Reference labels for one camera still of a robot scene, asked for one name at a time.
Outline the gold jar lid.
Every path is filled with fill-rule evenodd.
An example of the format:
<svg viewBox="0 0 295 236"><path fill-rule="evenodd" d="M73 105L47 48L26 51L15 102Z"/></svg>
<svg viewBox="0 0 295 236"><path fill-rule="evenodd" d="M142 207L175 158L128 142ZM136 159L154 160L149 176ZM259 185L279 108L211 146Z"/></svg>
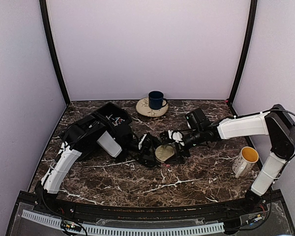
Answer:
<svg viewBox="0 0 295 236"><path fill-rule="evenodd" d="M175 155L175 149L171 144L160 145L155 150L155 158L161 163L165 163L168 159Z"/></svg>

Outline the black three-compartment candy tray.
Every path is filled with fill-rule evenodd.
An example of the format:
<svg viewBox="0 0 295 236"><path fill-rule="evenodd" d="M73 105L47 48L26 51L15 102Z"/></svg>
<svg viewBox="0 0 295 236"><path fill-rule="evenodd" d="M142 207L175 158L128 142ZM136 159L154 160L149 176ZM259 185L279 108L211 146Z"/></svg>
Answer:
<svg viewBox="0 0 295 236"><path fill-rule="evenodd" d="M81 152L77 159L87 159L93 152L101 148L117 162L126 159L127 146L134 140L129 113L112 102L74 122L66 130L64 139L71 150Z"/></svg>

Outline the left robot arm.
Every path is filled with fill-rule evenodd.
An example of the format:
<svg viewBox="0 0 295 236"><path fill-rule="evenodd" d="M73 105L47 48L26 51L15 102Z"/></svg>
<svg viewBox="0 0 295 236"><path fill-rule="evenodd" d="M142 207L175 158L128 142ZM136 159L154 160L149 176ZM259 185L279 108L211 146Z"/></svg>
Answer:
<svg viewBox="0 0 295 236"><path fill-rule="evenodd" d="M81 161L96 149L106 151L117 162L122 162L130 152L139 156L136 161L154 167L154 148L160 143L149 133L138 138L132 131L129 119L112 120L89 115L62 133L60 150L48 171L37 183L35 190L42 194L57 194L64 178L76 161Z"/></svg>

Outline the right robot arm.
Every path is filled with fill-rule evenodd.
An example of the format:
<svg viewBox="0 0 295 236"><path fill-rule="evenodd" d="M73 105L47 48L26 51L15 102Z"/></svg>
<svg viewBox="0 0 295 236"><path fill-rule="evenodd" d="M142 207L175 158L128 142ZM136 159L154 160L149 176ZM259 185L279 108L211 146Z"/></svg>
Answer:
<svg viewBox="0 0 295 236"><path fill-rule="evenodd" d="M218 142L237 137L265 135L271 142L270 154L250 187L249 195L241 203L245 213L252 213L260 205L262 196L280 178L286 165L295 157L295 114L280 104L271 109L243 116L211 121L197 108L185 115L188 134L168 130L160 137L165 143L177 143L179 151L188 151L207 142Z"/></svg>

